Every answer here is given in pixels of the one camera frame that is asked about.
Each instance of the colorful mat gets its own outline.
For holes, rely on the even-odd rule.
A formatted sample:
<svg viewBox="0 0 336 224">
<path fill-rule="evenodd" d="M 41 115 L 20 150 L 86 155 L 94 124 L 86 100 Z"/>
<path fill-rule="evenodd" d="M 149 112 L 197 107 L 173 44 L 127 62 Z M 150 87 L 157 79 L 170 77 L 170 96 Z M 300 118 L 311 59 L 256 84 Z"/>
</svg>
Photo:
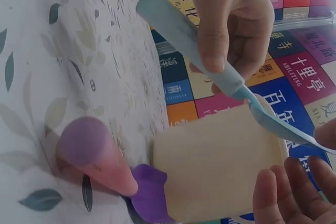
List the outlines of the colorful mat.
<svg viewBox="0 0 336 224">
<path fill-rule="evenodd" d="M 169 0 L 194 24 L 199 18 L 192 0 Z M 332 0 L 271 0 L 276 20 L 329 17 Z M 165 41 L 155 30 L 155 43 Z M 160 55 L 170 125 L 179 125 L 217 111 L 240 105 L 232 98 L 211 93 L 212 82 L 192 73 L 180 53 Z M 336 28 L 325 26 L 285 30 L 272 34 L 265 64 L 248 81 L 277 116 L 312 135 L 316 126 L 336 118 Z M 330 164 L 328 155 L 316 148 L 287 142 L 290 156 L 299 158 L 310 178 L 310 155 Z M 253 214 L 243 216 L 253 220 Z M 223 219 L 211 224 L 235 224 Z"/>
</svg>

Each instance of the floral tablecloth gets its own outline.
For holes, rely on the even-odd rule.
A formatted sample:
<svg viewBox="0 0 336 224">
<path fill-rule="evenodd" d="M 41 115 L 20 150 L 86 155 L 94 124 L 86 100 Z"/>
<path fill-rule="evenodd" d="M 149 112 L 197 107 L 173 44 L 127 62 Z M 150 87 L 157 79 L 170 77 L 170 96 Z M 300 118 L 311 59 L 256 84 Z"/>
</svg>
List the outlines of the floral tablecloth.
<svg viewBox="0 0 336 224">
<path fill-rule="evenodd" d="M 149 161 L 148 142 L 168 123 L 137 1 L 0 0 L 3 223 L 137 222 L 124 199 L 55 156 L 63 128 L 89 115 L 131 166 Z"/>
</svg>

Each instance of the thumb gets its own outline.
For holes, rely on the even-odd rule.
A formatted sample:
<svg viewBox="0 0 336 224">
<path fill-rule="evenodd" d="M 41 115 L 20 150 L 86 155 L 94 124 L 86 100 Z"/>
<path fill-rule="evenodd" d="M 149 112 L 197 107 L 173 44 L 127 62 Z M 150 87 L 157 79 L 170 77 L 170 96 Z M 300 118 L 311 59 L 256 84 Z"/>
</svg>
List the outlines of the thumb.
<svg viewBox="0 0 336 224">
<path fill-rule="evenodd" d="M 336 119 L 317 127 L 314 131 L 316 141 L 333 150 L 336 150 Z"/>
<path fill-rule="evenodd" d="M 209 72 L 222 72 L 229 49 L 228 14 L 219 14 L 218 9 L 214 12 L 216 15 L 211 12 L 211 8 L 207 8 L 199 21 L 198 50 Z"/>
</svg>

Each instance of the light blue knife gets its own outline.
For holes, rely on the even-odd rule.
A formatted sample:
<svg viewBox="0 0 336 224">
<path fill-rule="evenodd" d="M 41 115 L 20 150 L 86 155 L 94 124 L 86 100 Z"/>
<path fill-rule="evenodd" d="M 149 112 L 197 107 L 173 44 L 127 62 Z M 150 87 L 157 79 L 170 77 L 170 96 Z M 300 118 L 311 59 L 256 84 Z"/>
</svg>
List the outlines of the light blue knife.
<svg viewBox="0 0 336 224">
<path fill-rule="evenodd" d="M 197 27 L 168 0 L 139 0 L 137 13 L 144 18 L 177 51 L 208 76 L 227 96 L 249 100 L 249 108 L 258 123 L 278 137 L 297 144 L 315 146 L 331 154 L 335 150 L 320 145 L 314 137 L 300 131 L 276 116 L 268 114 L 245 85 L 242 76 L 228 63 L 222 73 L 210 73 L 202 64 L 197 49 Z"/>
</svg>

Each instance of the hand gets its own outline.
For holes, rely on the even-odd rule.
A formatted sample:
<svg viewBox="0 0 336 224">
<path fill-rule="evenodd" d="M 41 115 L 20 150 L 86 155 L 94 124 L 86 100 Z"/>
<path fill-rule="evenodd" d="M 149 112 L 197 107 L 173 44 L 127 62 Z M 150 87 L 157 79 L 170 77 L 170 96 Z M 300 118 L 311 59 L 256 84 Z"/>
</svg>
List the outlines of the hand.
<svg viewBox="0 0 336 224">
<path fill-rule="evenodd" d="M 270 0 L 193 1 L 200 17 L 198 50 L 206 69 L 222 72 L 228 60 L 248 79 L 265 61 L 274 23 Z M 193 65 L 191 70 L 199 72 Z"/>
<path fill-rule="evenodd" d="M 317 128 L 314 136 L 320 144 L 336 148 L 336 119 Z M 308 165 L 329 202 L 322 199 L 300 162 L 290 157 L 284 168 L 274 166 L 258 174 L 253 196 L 256 224 L 336 223 L 336 174 L 318 157 L 310 157 Z"/>
</svg>

